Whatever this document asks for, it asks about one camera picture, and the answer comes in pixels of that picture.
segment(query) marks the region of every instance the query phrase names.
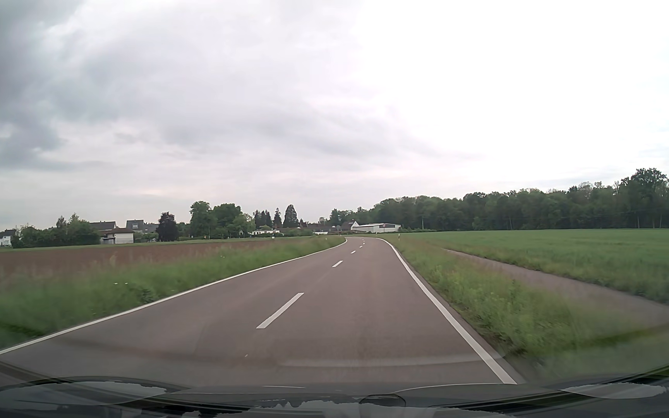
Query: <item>brown soil field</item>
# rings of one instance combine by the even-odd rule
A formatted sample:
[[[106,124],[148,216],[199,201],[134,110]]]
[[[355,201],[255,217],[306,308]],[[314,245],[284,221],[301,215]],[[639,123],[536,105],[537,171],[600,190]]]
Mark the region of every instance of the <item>brown soil field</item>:
[[[199,257],[222,248],[259,248],[273,241],[202,242],[172,245],[94,245],[81,248],[49,248],[39,251],[0,253],[0,283],[20,277],[78,274],[100,267],[135,262],[169,262]]]

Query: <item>forest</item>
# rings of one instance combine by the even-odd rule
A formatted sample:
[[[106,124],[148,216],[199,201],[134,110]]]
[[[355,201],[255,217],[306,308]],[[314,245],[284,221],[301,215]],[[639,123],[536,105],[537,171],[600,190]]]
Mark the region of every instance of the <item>forest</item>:
[[[641,168],[608,186],[584,182],[567,190],[475,192],[461,199],[405,196],[369,210],[333,209],[329,219],[321,220],[340,225],[349,219],[437,231],[669,228],[669,178],[655,168]]]

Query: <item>tall grass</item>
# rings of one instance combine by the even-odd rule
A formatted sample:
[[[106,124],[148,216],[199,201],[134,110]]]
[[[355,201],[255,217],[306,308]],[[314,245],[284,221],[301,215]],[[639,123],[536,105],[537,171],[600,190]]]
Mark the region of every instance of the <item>tall grass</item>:
[[[60,280],[22,278],[0,291],[0,349],[343,241],[307,237],[262,248],[223,248],[208,257],[171,263],[95,270]]]
[[[456,231],[411,237],[669,304],[669,229]]]
[[[669,343],[634,322],[570,304],[438,245],[385,236],[526,377],[637,373],[669,362]]]

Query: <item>dirt path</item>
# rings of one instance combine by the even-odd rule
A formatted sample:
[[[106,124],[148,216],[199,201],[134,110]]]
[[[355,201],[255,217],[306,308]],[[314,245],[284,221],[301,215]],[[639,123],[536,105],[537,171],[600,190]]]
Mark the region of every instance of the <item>dirt path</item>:
[[[599,312],[609,312],[615,317],[630,320],[632,332],[647,330],[651,335],[669,341],[669,305],[543,271],[528,270],[462,252],[446,251],[491,270],[502,272],[528,286],[550,291],[571,303],[581,304]],[[663,365],[664,363],[669,363],[669,358],[663,358]]]

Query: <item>windshield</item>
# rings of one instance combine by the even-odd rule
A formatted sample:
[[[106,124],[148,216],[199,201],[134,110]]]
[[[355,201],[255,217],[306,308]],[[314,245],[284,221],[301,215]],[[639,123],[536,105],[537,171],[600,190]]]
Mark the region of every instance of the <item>windshield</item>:
[[[631,394],[669,1],[0,2],[1,411]]]

